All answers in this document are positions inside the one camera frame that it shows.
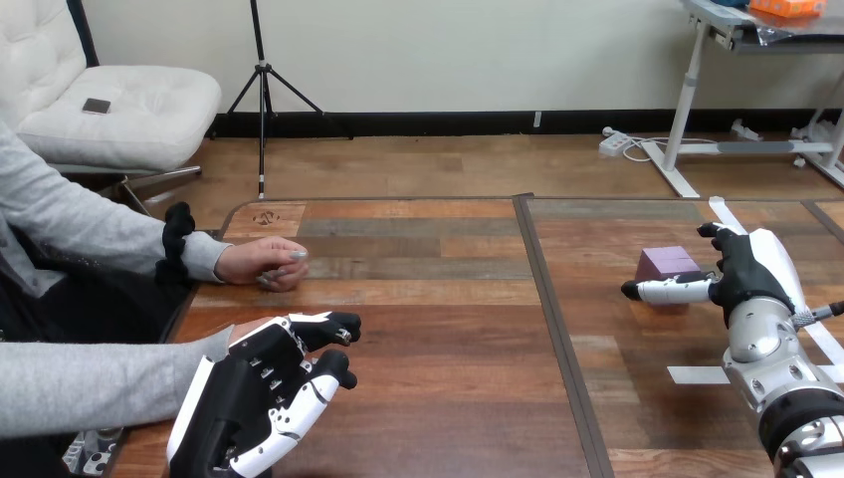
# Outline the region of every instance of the orange box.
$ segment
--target orange box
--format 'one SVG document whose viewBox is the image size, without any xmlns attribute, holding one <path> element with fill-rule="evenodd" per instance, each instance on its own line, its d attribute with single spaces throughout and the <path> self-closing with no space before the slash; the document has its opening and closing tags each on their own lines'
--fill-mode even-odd
<svg viewBox="0 0 844 478">
<path fill-rule="evenodd" d="M 826 0 L 751 0 L 750 8 L 779 17 L 816 17 L 826 10 Z"/>
</svg>

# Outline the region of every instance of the desk frame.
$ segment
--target desk frame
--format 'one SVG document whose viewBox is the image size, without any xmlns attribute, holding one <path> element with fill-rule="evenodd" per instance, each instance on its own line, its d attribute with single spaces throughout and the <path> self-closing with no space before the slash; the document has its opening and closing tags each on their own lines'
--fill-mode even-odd
<svg viewBox="0 0 844 478">
<path fill-rule="evenodd" d="M 653 141 L 641 143 L 651 162 L 665 177 L 671 187 L 682 197 L 701 197 L 691 184 L 677 169 L 677 157 L 680 154 L 777 154 L 794 153 L 805 157 L 820 172 L 833 182 L 844 188 L 844 171 L 840 169 L 838 157 L 844 149 L 844 112 L 839 118 L 832 142 L 813 142 L 809 140 L 791 141 L 729 141 L 714 144 L 682 144 L 689 111 L 698 88 L 698 77 L 703 61 L 704 43 L 712 38 L 717 44 L 736 54 L 768 53 L 768 54 L 817 54 L 844 53 L 844 43 L 801 43 L 770 45 L 762 47 L 754 38 L 749 39 L 748 28 L 755 28 L 748 17 L 736 9 L 718 6 L 710 0 L 684 0 L 684 5 L 691 12 L 691 22 L 697 28 L 697 39 L 692 50 L 692 60 L 689 71 L 683 81 L 680 100 L 671 126 L 668 145 L 665 151 Z"/>
</svg>

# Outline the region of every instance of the white tape strip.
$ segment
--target white tape strip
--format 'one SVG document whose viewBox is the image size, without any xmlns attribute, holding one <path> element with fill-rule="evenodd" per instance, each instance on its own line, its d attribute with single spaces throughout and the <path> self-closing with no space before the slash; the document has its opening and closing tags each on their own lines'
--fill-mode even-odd
<svg viewBox="0 0 844 478">
<path fill-rule="evenodd" d="M 844 369 L 835 365 L 821 365 L 836 383 L 844 383 Z M 678 385 L 724 385 L 730 383 L 719 366 L 669 366 L 668 373 Z"/>
<path fill-rule="evenodd" d="M 733 229 L 741 234 L 746 234 L 747 231 L 741 227 L 741 223 L 739 220 L 733 216 L 733 213 L 727 208 L 727 205 L 724 204 L 724 199 L 722 197 L 713 196 L 710 198 L 710 207 L 712 208 L 713 212 L 718 216 L 719 220 L 722 224 L 732 226 Z"/>
<path fill-rule="evenodd" d="M 679 385 L 723 385 L 730 383 L 719 366 L 669 366 L 668 373 Z"/>
<path fill-rule="evenodd" d="M 820 349 L 829 357 L 829 361 L 839 367 L 844 365 L 844 348 L 832 337 L 832 334 L 823 324 L 815 323 L 803 329 L 812 336 Z"/>
</svg>

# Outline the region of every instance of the purple cube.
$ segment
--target purple cube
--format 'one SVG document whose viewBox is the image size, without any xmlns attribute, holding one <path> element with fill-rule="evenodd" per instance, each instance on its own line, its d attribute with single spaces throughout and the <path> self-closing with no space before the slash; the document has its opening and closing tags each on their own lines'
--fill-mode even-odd
<svg viewBox="0 0 844 478">
<path fill-rule="evenodd" d="M 664 281 L 687 272 L 701 272 L 701 268 L 680 246 L 642 249 L 637 281 Z"/>
</svg>

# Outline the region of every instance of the tripod leg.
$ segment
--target tripod leg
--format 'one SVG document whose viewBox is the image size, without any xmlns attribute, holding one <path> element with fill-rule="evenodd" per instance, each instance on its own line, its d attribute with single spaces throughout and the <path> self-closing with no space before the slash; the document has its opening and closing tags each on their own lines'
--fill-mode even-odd
<svg viewBox="0 0 844 478">
<path fill-rule="evenodd" d="M 255 73 L 253 73 L 252 76 L 249 77 L 249 81 L 246 82 L 246 86 L 243 87 L 243 91 L 240 92 L 240 95 L 238 95 L 237 100 L 235 100 L 235 103 L 233 103 L 232 107 L 229 108 L 229 112 L 226 113 L 226 115 L 230 115 L 230 114 L 235 112 L 235 108 L 240 103 L 240 100 L 243 99 L 243 96 L 246 95 L 246 92 L 249 90 L 249 87 L 252 86 L 252 83 L 255 82 L 255 77 L 257 77 L 257 76 L 258 76 L 258 70 L 256 70 Z"/>
<path fill-rule="evenodd" d="M 333 124 L 333 125 L 334 125 L 337 129 L 339 129 L 340 131 L 342 131 L 342 133 L 343 133 L 343 135 L 344 135 L 344 136 L 348 137 L 349 139 L 354 139 L 354 135 L 353 135 L 353 134 L 351 134 L 351 133 L 350 133 L 350 132 L 349 132 L 349 131 L 345 128 L 345 127 L 343 127 L 343 125 L 342 125 L 342 124 L 338 123 L 337 121 L 335 121 L 334 119 L 332 119 L 330 116 L 326 115 L 326 114 L 325 114 L 325 112 L 324 112 L 323 110 L 320 110 L 320 109 L 319 109 L 319 107 L 318 107 L 317 105 L 314 105 L 314 104 L 311 102 L 311 100 L 309 100 L 309 99 L 308 99 L 305 95 L 303 95 L 302 93 L 300 93 L 300 92 L 299 92 L 299 90 L 297 90 L 296 88 L 294 88 L 294 86 L 293 86 L 293 85 L 291 85 L 290 83 L 288 83 L 288 81 L 287 81 L 287 80 L 285 80 L 284 78 L 282 78 L 282 77 L 281 77 L 281 75 L 279 75 L 278 73 L 276 73 L 276 71 L 275 71 L 275 70 L 270 70 L 270 73 L 271 73 L 274 77 L 276 77 L 276 80 L 278 80 L 278 81 L 282 82 L 282 84 L 283 84 L 285 87 L 287 87 L 287 88 L 288 88 L 291 92 L 293 92 L 293 93 L 294 93 L 297 97 L 299 97 L 299 99 L 300 99 L 300 100 L 302 100 L 303 102 L 307 103 L 307 104 L 308 104 L 308 106 L 309 106 L 309 107 L 311 107 L 312 109 L 314 109 L 314 111 L 315 111 L 315 112 L 317 112 L 317 113 L 319 113 L 320 115 L 322 115 L 322 117 L 323 117 L 323 118 L 325 118 L 326 120 L 328 120 L 328 122 L 330 122 L 331 124 Z"/>
<path fill-rule="evenodd" d="M 271 130 L 273 128 L 273 102 L 270 101 L 270 82 L 267 78 L 267 72 L 261 72 L 262 80 L 264 81 L 264 106 L 267 108 L 267 133 L 264 136 L 264 145 L 267 144 L 267 138 L 272 136 Z"/>
<path fill-rule="evenodd" d="M 258 153 L 258 199 L 264 199 L 264 123 L 266 117 L 264 116 L 264 88 L 267 85 L 267 75 L 261 75 L 261 89 L 258 91 L 258 103 L 261 104 L 261 137 L 259 139 L 259 153 Z"/>
</svg>

